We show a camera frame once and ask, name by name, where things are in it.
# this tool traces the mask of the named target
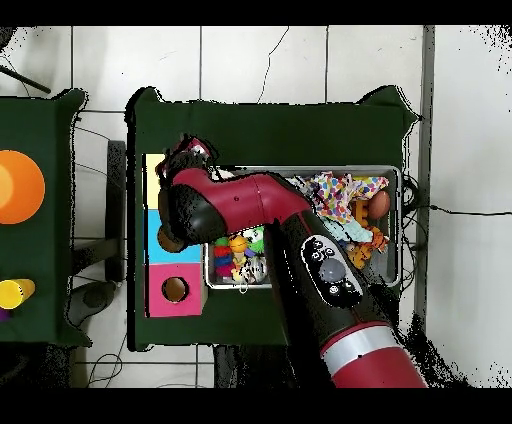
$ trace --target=colorful fabric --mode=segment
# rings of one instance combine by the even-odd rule
[[[337,178],[331,171],[321,172],[311,178],[290,178],[304,195],[315,204],[316,212],[340,224],[353,220],[349,210],[352,200],[369,200],[389,181],[384,177],[354,177],[344,174]]]

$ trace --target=green tablecloth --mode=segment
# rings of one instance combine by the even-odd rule
[[[375,90],[360,104],[305,106],[164,103],[155,89],[141,89],[127,106],[128,155],[135,160],[135,191],[128,193],[128,207],[142,211],[141,155],[161,153],[181,133],[211,141],[219,151],[219,165],[315,165],[326,170],[335,165],[393,165],[401,169],[402,139],[415,120],[394,86]],[[133,330],[129,345],[285,343],[270,290],[244,295],[210,290],[201,316],[146,318],[143,214],[132,217],[135,240],[129,243],[134,243],[135,282],[129,289],[129,305],[134,307],[134,316],[129,316]]]
[[[0,341],[88,345],[65,319],[71,271],[71,126],[85,94],[52,100],[0,98],[0,150],[30,156],[45,179],[39,211],[17,225],[0,224],[0,280],[29,278],[35,293],[0,323]]]

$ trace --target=orange bowl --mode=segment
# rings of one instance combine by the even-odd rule
[[[0,224],[19,224],[41,207],[45,185],[37,164],[23,153],[0,151]]]

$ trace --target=blue block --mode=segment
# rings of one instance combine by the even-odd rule
[[[148,210],[148,253],[150,264],[184,264],[201,262],[201,246],[187,247],[180,253],[168,253],[158,244],[156,238],[160,228],[160,215],[157,210]]]

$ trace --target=purple object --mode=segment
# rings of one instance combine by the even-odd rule
[[[245,249],[245,256],[247,256],[248,258],[252,258],[253,256],[256,255],[256,253],[254,253],[251,249],[247,248]]]
[[[9,311],[7,309],[0,308],[0,322],[5,322],[10,318]]]

